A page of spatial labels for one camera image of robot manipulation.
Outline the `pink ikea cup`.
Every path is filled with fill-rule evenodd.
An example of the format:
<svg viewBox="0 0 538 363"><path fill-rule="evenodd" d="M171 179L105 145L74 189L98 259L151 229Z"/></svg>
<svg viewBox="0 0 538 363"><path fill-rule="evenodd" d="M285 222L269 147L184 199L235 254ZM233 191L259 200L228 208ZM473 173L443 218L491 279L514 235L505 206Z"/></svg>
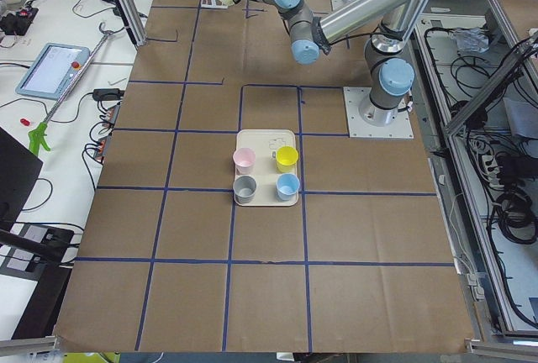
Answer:
<svg viewBox="0 0 538 363"><path fill-rule="evenodd" d="M256 163L256 153L251 148L239 148L233 154L233 162L239 174L251 174Z"/></svg>

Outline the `yellow ikea cup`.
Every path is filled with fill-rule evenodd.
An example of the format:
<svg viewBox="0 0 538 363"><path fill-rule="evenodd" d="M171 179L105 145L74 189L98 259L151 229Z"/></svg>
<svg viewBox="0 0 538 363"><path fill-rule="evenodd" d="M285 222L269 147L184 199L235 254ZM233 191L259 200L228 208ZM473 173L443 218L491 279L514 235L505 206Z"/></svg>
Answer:
<svg viewBox="0 0 538 363"><path fill-rule="evenodd" d="M291 173L296 169L298 151L292 146L282 146L276 153L277 169L281 173Z"/></svg>

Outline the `grey ikea cup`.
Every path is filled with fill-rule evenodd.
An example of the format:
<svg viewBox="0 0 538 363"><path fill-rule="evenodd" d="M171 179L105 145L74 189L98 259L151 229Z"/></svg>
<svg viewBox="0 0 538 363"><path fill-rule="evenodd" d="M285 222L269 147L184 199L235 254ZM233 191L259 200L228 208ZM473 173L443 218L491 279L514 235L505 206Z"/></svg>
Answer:
<svg viewBox="0 0 538 363"><path fill-rule="evenodd" d="M250 203L257 189L256 179L252 176L238 176L233 183L235 201L238 204Z"/></svg>

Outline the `sky blue ikea cup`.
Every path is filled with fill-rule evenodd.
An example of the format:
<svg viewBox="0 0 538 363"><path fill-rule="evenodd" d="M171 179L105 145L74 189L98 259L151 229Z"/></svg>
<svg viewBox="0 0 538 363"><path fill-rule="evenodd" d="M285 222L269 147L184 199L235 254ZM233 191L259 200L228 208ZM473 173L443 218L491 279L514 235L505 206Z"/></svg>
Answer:
<svg viewBox="0 0 538 363"><path fill-rule="evenodd" d="M300 181L293 173L284 173L277 179L277 196L281 201L292 200L299 191Z"/></svg>

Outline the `black power adapter brick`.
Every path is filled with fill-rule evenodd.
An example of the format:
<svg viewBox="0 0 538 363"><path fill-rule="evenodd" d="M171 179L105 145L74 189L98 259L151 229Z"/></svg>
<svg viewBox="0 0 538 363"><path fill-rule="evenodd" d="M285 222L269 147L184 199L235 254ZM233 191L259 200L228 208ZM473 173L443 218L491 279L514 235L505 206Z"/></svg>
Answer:
<svg viewBox="0 0 538 363"><path fill-rule="evenodd" d="M118 88L97 88L92 91L92 98L96 102L121 100L124 90Z"/></svg>

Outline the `cream plastic tray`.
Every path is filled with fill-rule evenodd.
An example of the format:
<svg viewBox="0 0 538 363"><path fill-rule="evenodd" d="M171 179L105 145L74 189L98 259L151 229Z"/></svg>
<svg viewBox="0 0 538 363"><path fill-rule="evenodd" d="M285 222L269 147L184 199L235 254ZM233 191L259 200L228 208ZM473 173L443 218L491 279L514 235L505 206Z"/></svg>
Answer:
<svg viewBox="0 0 538 363"><path fill-rule="evenodd" d="M256 181L256 189L251 200L242 202L235 196L235 202L243 207L290 207L298 201L298 191L286 200L278 196L277 180L282 173L277 168L277 151L283 146L293 147L296 139L288 129L243 129L236 136L236 148L250 148L256 155L251 176Z"/></svg>

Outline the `blue teach pendant tablet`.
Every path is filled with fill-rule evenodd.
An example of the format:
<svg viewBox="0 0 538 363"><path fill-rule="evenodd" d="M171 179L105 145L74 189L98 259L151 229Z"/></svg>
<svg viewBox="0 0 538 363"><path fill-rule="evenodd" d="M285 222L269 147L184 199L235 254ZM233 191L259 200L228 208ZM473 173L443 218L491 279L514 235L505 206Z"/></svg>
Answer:
<svg viewBox="0 0 538 363"><path fill-rule="evenodd" d="M15 88L17 94L57 100L89 58L87 47L47 43Z"/></svg>

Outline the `silver reach grabber tool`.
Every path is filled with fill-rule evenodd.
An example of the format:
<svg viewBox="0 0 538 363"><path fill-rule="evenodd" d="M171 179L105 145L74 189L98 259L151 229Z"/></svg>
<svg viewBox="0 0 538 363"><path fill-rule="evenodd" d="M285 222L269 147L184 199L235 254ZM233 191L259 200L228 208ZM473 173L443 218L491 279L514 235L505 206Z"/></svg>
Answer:
<svg viewBox="0 0 538 363"><path fill-rule="evenodd" d="M74 87L77 85L77 83L82 79L82 76L86 72L87 68L92 64L92 61L98 51L101 49L101 47L104 45L104 43L107 41L107 39L113 35L117 34L118 32L122 31L123 29L118 30L111 30L107 29L105 27L105 22L101 22L98 25L99 31L102 33L102 38L99 40L98 44L95 46L95 48L89 53L88 59L84 62L84 64L77 70L76 74L71 78L68 82L68 85L66 88L61 92L61 95L56 100L55 104L52 106L50 111L45 115L45 118L37 125L37 127L33 130L30 130L28 133L29 136L29 151L33 153L34 155L38 156L40 152L40 148L43 147L46 151L50 151L50 147L47 145L45 141L45 131L48 127L48 123L52 120L53 116L55 115L58 108L61 106L61 104L68 98L68 96L73 91Z"/></svg>

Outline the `black computer monitor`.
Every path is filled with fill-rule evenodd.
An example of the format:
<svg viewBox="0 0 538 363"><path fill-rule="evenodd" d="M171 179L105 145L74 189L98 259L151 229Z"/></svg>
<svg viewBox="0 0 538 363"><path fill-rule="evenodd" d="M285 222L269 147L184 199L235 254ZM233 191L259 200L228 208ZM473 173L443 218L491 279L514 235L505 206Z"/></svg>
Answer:
<svg viewBox="0 0 538 363"><path fill-rule="evenodd" d="M43 162L4 129L0 151L1 229L10 231L34 188Z"/></svg>

